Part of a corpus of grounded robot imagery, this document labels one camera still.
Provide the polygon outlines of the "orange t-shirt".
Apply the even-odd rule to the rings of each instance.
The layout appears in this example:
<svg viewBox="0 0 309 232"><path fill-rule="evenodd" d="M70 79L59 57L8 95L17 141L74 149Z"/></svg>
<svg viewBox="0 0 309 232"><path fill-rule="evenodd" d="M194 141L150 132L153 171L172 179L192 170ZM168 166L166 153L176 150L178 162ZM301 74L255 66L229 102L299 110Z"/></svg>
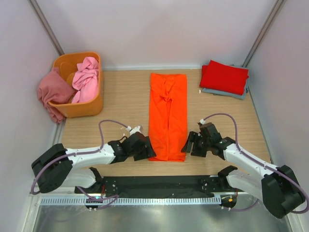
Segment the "orange t-shirt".
<svg viewBox="0 0 309 232"><path fill-rule="evenodd" d="M187 140L185 74L150 75L148 135L156 153L150 161L185 161L181 151Z"/></svg>

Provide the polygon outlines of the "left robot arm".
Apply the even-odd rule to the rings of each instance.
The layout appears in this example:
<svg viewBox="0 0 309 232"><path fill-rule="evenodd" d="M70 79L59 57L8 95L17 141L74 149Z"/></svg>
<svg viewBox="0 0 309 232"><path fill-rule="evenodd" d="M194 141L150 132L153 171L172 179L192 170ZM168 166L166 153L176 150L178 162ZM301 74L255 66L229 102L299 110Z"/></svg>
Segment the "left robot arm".
<svg viewBox="0 0 309 232"><path fill-rule="evenodd" d="M61 186L98 193L102 181L94 166L124 162L129 157L135 161L156 157L150 138L137 131L102 147L71 149L55 144L32 163L33 186L38 187L38 193L49 193Z"/></svg>

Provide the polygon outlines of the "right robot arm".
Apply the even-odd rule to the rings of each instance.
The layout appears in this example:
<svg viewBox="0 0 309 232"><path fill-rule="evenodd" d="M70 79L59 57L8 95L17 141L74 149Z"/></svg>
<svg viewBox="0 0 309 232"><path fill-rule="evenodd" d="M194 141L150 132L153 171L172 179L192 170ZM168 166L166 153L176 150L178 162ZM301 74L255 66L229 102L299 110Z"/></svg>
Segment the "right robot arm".
<svg viewBox="0 0 309 232"><path fill-rule="evenodd" d="M298 188L290 167L278 167L247 152L232 138L223 138L212 123L200 124L199 129L189 133L181 151L198 157L205 157L209 151L233 163L219 172L219 189L240 189L262 201L277 218L283 218L305 202L305 194Z"/></svg>

